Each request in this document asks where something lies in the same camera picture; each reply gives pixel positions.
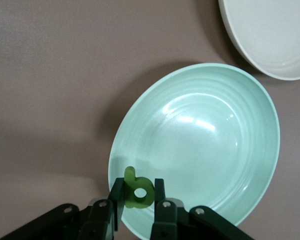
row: brown tabletop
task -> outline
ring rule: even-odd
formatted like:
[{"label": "brown tabletop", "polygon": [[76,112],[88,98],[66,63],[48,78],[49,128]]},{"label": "brown tabletop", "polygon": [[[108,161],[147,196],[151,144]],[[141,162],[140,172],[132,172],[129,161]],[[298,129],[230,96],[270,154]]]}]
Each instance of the brown tabletop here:
[{"label": "brown tabletop", "polygon": [[[239,227],[300,239],[300,80],[251,67],[212,0],[0,1],[0,237],[106,196],[112,142],[134,101],[166,74],[210,62],[255,76],[280,121],[275,174]],[[122,224],[115,239],[137,238]]]}]

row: green object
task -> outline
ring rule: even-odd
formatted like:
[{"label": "green object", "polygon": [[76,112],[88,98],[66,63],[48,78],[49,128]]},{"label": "green object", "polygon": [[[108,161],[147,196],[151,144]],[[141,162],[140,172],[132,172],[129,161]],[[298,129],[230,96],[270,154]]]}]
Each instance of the green object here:
[{"label": "green object", "polygon": [[[136,177],[136,170],[128,166],[124,171],[124,198],[125,206],[129,209],[144,209],[149,207],[155,200],[155,189],[153,183],[146,177]],[[138,197],[135,191],[143,189],[146,193]]]},{"label": "green object", "polygon": [[[201,63],[163,77],[124,117],[109,159],[109,186],[133,166],[164,179],[167,197],[187,211],[207,206],[238,225],[256,207],[274,174],[280,148],[275,105],[247,72]],[[126,208],[124,224],[149,239],[150,207]]]}]

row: table surface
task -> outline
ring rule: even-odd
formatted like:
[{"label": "table surface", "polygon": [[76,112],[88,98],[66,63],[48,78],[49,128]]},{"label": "table surface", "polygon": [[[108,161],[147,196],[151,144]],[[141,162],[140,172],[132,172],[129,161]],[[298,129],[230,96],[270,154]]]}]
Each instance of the table surface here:
[{"label": "table surface", "polygon": [[[196,63],[256,77],[280,121],[264,197],[239,227],[300,239],[300,80],[271,78],[231,43],[217,1],[0,1],[0,237],[50,209],[108,195],[108,160],[131,105]],[[137,238],[122,224],[117,240]]]}]

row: screw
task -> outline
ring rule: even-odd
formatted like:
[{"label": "screw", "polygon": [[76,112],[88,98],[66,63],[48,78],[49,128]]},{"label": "screw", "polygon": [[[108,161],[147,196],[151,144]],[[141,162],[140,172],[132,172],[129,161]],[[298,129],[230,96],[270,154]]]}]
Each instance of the screw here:
[{"label": "screw", "polygon": [[72,211],[72,207],[71,206],[68,206],[66,209],[63,210],[63,212],[65,214],[70,213],[71,211]]},{"label": "screw", "polygon": [[202,214],[205,214],[205,210],[198,207],[198,208],[195,209],[195,213],[198,214],[198,215],[202,215]]},{"label": "screw", "polygon": [[102,208],[104,206],[107,206],[107,201],[106,200],[104,200],[104,201],[102,201],[102,202],[99,203],[99,207]]},{"label": "screw", "polygon": [[164,202],[162,203],[162,206],[163,206],[164,208],[169,208],[169,207],[171,207],[171,203],[168,202],[168,201],[164,201]]}]

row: plate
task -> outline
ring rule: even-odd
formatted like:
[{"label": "plate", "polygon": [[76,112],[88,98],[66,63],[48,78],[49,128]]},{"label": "plate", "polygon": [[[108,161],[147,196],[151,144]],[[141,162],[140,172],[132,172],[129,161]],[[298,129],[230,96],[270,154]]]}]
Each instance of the plate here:
[{"label": "plate", "polygon": [[[187,211],[205,205],[238,225],[264,195],[279,147],[274,103],[254,77],[226,64],[190,65],[157,81],[124,117],[110,152],[109,187],[132,166],[137,177],[163,178],[166,197]],[[149,239],[154,204],[125,208],[122,220]]]},{"label": "plate", "polygon": [[219,0],[237,50],[264,74],[300,79],[300,0]]}]

